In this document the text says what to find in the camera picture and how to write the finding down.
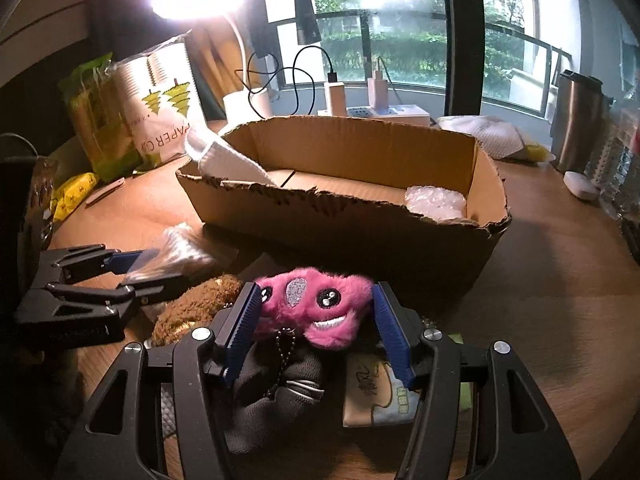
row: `plush toy eye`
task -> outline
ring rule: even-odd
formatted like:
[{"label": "plush toy eye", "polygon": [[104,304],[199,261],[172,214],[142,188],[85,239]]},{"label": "plush toy eye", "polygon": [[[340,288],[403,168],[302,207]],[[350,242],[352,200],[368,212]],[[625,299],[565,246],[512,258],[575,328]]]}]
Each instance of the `plush toy eye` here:
[{"label": "plush toy eye", "polygon": [[320,308],[331,308],[332,306],[336,306],[340,303],[342,297],[340,296],[340,292],[335,290],[334,288],[326,288],[325,290],[321,290],[318,292],[318,296],[316,296],[316,301],[318,302],[318,306]]},{"label": "plush toy eye", "polygon": [[262,288],[262,302],[266,303],[273,296],[273,287],[271,285],[264,286]]}]

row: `white charger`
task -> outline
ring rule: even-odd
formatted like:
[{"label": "white charger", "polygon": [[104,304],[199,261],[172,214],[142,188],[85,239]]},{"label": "white charger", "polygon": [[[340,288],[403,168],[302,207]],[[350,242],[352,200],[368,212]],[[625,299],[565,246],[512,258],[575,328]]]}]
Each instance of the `white charger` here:
[{"label": "white charger", "polygon": [[373,77],[367,79],[369,106],[374,110],[389,108],[388,81],[382,77],[382,70],[374,70]]},{"label": "white charger", "polygon": [[333,117],[348,117],[347,96],[342,82],[324,82],[324,98],[328,114]]}]

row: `window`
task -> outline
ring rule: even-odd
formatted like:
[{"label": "window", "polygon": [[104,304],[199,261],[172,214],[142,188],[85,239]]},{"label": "window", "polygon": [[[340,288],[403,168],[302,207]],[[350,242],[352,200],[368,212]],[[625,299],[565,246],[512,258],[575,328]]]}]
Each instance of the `window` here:
[{"label": "window", "polygon": [[[445,0],[312,0],[322,40],[338,78],[363,84],[381,57],[401,88],[442,92],[447,75]],[[294,0],[266,0],[276,27],[280,60],[290,66],[300,50]],[[544,116],[552,81],[570,57],[538,39],[537,0],[484,0],[486,47],[483,99]],[[305,50],[300,68],[324,80],[326,60]],[[307,82],[296,74],[297,82]],[[281,86],[292,83],[290,71]]]}]

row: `brown plush toy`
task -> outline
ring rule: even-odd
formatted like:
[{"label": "brown plush toy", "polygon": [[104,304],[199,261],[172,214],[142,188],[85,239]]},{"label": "brown plush toy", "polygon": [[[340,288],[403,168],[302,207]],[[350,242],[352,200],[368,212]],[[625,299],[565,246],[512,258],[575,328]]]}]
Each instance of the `brown plush toy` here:
[{"label": "brown plush toy", "polygon": [[207,326],[219,310],[234,303],[242,285],[235,276],[223,274],[190,288],[177,300],[169,301],[156,321],[153,345],[177,343],[192,328]]}]

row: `blue gripper pad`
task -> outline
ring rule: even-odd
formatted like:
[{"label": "blue gripper pad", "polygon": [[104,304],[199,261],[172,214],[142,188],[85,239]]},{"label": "blue gripper pad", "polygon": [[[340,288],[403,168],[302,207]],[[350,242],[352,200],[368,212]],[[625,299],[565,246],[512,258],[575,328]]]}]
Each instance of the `blue gripper pad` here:
[{"label": "blue gripper pad", "polygon": [[430,370],[420,341],[424,329],[420,316],[400,305],[387,282],[373,286],[373,315],[394,375],[405,388],[414,389]]},{"label": "blue gripper pad", "polygon": [[240,375],[244,358],[251,348],[255,327],[262,309],[261,290],[252,282],[245,283],[231,313],[216,335],[216,346],[223,349],[226,384],[231,384]]}]

